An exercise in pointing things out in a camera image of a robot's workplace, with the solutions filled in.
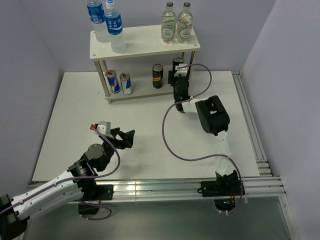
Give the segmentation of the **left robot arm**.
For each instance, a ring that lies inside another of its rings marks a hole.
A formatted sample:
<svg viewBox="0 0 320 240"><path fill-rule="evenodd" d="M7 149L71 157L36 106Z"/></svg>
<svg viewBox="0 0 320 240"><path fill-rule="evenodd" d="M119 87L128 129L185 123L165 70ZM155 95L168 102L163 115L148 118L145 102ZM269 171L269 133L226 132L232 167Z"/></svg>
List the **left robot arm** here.
<svg viewBox="0 0 320 240"><path fill-rule="evenodd" d="M119 150L130 149L135 130L104 127L101 122L90 127L102 144L92 144L88 150L62 174L26 193L0 198L0 238L13 240L28 226L28 220L73 201L84 204L98 197L96 179Z"/></svg>

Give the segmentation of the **blue-label water bottle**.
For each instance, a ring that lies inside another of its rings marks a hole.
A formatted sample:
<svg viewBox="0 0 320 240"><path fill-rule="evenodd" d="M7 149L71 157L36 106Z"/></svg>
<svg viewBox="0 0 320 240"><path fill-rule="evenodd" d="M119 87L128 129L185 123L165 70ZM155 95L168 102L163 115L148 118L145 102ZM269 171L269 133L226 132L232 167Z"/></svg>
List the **blue-label water bottle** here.
<svg viewBox="0 0 320 240"><path fill-rule="evenodd" d="M96 40L100 43L109 42L110 36L106 25L102 2L100 0L88 0L86 6L91 24L94 28Z"/></svg>
<svg viewBox="0 0 320 240"><path fill-rule="evenodd" d="M110 35L111 49L115 53L123 53L126 50L126 43L121 14L117 10L114 0L107 0L105 5L105 20Z"/></svg>

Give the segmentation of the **dark coffee can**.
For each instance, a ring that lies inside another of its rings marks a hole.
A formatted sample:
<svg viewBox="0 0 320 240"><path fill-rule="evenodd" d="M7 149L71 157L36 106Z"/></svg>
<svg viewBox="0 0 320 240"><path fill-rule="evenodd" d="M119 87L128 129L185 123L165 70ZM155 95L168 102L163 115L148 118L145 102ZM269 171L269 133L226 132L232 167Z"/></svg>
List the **dark coffee can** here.
<svg viewBox="0 0 320 240"><path fill-rule="evenodd" d="M179 64L183 64L184 63L184 59L181 57L175 57L172 60L172 71L176 71L176 66L179 66Z"/></svg>
<svg viewBox="0 0 320 240"><path fill-rule="evenodd" d="M161 64L155 64L152 67L152 85L155 89L160 89L163 86L163 71Z"/></svg>

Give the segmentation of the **Red Bull can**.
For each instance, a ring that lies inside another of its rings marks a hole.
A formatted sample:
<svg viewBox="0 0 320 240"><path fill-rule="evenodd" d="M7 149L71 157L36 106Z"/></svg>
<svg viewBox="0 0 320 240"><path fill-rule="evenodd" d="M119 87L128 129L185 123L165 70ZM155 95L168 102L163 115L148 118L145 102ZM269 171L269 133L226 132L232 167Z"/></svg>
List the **Red Bull can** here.
<svg viewBox="0 0 320 240"><path fill-rule="evenodd" d="M120 74L120 82L122 86L122 91L125 96L132 94L132 84L130 75L126 72Z"/></svg>
<svg viewBox="0 0 320 240"><path fill-rule="evenodd" d="M109 70L106 73L108 83L111 87L111 92L117 94L120 92L121 88L117 78L117 73L114 70Z"/></svg>

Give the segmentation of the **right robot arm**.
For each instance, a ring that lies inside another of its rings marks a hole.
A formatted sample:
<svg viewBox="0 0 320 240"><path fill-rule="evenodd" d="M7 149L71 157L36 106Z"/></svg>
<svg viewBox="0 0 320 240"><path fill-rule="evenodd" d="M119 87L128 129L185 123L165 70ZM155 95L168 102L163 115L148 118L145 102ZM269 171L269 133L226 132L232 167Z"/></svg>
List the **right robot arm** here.
<svg viewBox="0 0 320 240"><path fill-rule="evenodd" d="M168 84L173 87L174 104L180 113L196 113L203 131L220 143L222 153L215 153L209 158L216 158L216 179L200 183L198 193L203 197L235 197L245 193L240 171L230 158L228 130L230 117L217 95L198 99L189 95L189 74L182 69L168 71Z"/></svg>

